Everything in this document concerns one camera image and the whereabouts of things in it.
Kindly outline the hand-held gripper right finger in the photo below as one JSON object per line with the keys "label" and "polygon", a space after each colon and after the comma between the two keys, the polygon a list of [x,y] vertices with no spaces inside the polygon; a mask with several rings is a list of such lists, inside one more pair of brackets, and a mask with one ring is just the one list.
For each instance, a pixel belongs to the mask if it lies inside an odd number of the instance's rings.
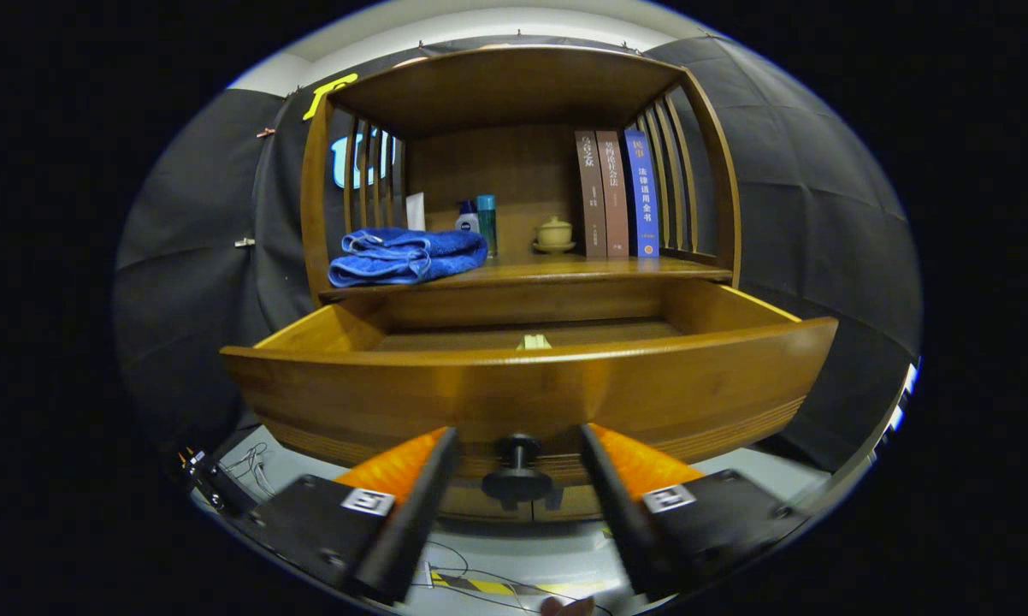
{"label": "hand-held gripper right finger", "polygon": [[635,438],[585,423],[581,461],[629,584],[651,600],[693,594],[748,569],[810,522],[736,469],[695,471]]}

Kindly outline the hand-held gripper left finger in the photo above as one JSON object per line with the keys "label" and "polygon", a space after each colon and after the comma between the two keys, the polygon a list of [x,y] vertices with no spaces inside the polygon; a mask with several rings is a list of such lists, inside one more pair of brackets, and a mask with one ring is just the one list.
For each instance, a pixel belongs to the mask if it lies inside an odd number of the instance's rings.
{"label": "hand-held gripper left finger", "polygon": [[245,514],[245,537],[330,589],[401,603],[458,459],[444,426],[337,479],[306,473]]}

